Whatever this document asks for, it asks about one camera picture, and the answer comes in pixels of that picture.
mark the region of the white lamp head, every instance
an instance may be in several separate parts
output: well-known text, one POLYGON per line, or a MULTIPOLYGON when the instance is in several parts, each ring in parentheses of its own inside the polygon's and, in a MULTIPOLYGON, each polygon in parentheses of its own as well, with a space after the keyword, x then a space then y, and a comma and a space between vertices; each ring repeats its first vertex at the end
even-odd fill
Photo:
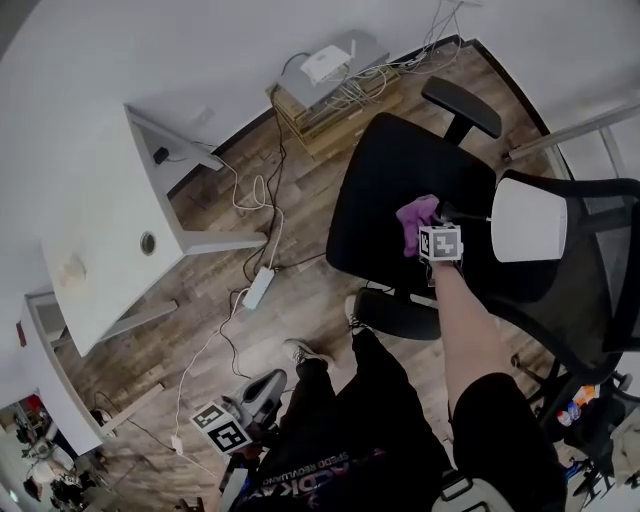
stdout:
POLYGON ((566 237, 563 197, 510 178, 500 181, 491 212, 491 242, 498 261, 560 259, 566 237))

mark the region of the chair seat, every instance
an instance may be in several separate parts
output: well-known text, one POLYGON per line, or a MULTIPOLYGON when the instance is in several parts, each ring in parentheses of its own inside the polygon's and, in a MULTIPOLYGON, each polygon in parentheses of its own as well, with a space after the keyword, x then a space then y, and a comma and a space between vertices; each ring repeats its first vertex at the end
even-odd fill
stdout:
MULTIPOLYGON (((475 156, 409 121, 379 114, 363 134, 345 175, 329 231, 327 261, 363 279, 433 297, 424 265, 403 255, 396 211, 417 197, 434 194, 464 213, 490 216, 495 185, 493 170, 475 156)), ((489 223, 460 224, 463 270, 474 292, 518 300, 535 300, 544 293, 555 275, 554 264, 501 264, 493 254, 489 223)))

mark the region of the black pants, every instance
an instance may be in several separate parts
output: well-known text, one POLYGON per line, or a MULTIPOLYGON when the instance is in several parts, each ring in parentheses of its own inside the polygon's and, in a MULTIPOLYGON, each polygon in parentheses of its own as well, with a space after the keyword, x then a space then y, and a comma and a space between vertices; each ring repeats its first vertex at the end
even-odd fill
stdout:
POLYGON ((420 439, 431 463, 443 471, 449 468, 446 452, 425 420, 402 365, 369 329, 353 336, 353 351, 356 375, 337 395, 323 361, 308 359, 296 367, 300 381, 280 421, 282 432, 295 431, 322 410, 336 408, 340 418, 369 437, 372 445, 383 440, 385 446, 393 447, 407 439, 420 439))

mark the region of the purple cloth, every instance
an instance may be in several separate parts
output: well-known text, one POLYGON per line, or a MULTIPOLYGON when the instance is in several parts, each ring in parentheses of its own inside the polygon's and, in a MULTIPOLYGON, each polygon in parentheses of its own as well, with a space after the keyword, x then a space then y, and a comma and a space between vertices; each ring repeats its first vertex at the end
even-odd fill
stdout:
POLYGON ((435 218, 436 208, 440 200, 429 194, 422 196, 403 206, 396 212, 396 217, 404 229, 404 255, 407 258, 418 254, 418 228, 431 226, 435 218))

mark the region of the black t-shirt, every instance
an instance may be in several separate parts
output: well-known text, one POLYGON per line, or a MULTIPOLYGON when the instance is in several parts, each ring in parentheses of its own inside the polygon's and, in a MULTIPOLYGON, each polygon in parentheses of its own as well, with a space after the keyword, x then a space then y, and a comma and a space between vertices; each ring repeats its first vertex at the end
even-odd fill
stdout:
MULTIPOLYGON (((435 436, 410 424, 402 428, 404 439, 398 429, 380 435, 394 418, 353 426, 343 414, 318 411, 305 428, 283 438, 234 511, 431 510, 450 467, 435 436)), ((564 510, 557 455, 511 377, 493 374, 472 384, 458 401, 453 431, 465 476, 488 481, 516 511, 564 510)))

